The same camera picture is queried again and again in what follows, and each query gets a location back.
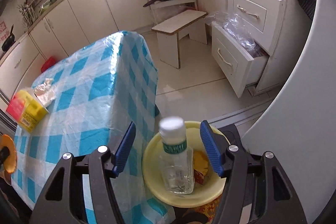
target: green bottle label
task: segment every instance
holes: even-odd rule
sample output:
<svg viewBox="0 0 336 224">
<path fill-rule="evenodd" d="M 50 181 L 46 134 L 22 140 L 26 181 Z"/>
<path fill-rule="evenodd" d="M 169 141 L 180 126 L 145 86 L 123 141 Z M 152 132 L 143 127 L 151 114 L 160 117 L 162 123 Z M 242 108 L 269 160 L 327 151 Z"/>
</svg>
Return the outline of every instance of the green bottle label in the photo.
<svg viewBox="0 0 336 224">
<path fill-rule="evenodd" d="M 163 150 L 168 154 L 178 154 L 187 149 L 187 140 L 184 140 L 182 143 L 168 145 L 163 143 Z"/>
</svg>

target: red bag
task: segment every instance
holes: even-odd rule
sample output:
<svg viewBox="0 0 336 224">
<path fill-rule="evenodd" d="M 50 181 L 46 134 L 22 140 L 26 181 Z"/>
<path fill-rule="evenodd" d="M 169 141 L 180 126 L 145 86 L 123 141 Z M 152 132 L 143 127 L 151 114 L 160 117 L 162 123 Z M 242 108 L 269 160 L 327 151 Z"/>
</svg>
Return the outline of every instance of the red bag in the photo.
<svg viewBox="0 0 336 224">
<path fill-rule="evenodd" d="M 50 57 L 42 66 L 41 72 L 45 72 L 47 69 L 51 68 L 53 65 L 55 65 L 57 61 L 55 58 Z"/>
</svg>

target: blue gripper pad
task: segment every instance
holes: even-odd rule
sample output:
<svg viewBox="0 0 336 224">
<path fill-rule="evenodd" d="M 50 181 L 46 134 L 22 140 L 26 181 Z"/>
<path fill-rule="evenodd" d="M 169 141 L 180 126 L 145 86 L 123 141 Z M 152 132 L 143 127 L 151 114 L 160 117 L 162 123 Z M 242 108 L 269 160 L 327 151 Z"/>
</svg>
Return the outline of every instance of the blue gripper pad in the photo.
<svg viewBox="0 0 336 224">
<path fill-rule="evenodd" d="M 117 152 L 115 152 L 115 166 L 113 167 L 113 173 L 117 177 L 120 173 L 124 171 L 129 153 L 131 151 L 134 139 L 135 139 L 136 128 L 135 124 L 132 122 L 121 141 Z"/>
<path fill-rule="evenodd" d="M 224 176 L 224 168 L 223 168 L 223 157 L 222 153 L 219 150 L 214 138 L 210 125 L 207 121 L 201 122 L 201 126 L 199 129 L 201 134 L 201 139 L 204 144 L 205 150 L 207 152 L 210 164 L 214 172 L 216 172 L 220 177 Z"/>
</svg>

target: white bottle cap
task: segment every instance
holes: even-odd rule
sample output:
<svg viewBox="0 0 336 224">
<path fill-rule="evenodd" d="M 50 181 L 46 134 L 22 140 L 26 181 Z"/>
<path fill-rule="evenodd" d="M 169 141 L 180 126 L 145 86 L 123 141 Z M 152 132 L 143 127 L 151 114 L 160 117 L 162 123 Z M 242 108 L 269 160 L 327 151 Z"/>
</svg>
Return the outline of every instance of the white bottle cap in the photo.
<svg viewBox="0 0 336 224">
<path fill-rule="evenodd" d="M 167 144 L 179 143 L 185 140 L 185 124 L 181 117 L 167 117 L 159 123 L 160 134 Z"/>
</svg>

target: metal screw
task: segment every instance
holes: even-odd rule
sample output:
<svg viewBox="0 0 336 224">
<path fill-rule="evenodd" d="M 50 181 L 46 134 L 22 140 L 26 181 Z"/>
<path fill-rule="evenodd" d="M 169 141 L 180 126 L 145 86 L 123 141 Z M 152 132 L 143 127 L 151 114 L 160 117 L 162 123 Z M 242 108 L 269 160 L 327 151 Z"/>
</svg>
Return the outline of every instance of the metal screw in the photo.
<svg viewBox="0 0 336 224">
<path fill-rule="evenodd" d="M 98 152 L 99 153 L 105 153 L 107 151 L 107 146 L 102 145 L 100 147 L 98 147 Z"/>
<path fill-rule="evenodd" d="M 266 152 L 265 157 L 268 159 L 272 159 L 274 157 L 274 154 L 272 152 Z"/>
<path fill-rule="evenodd" d="M 237 151 L 238 151 L 238 146 L 236 146 L 236 145 L 230 145 L 230 146 L 229 146 L 229 150 L 230 150 L 231 152 L 237 152 Z"/>
<path fill-rule="evenodd" d="M 68 160 L 71 158 L 71 153 L 64 153 L 63 154 L 63 159 Z"/>
</svg>

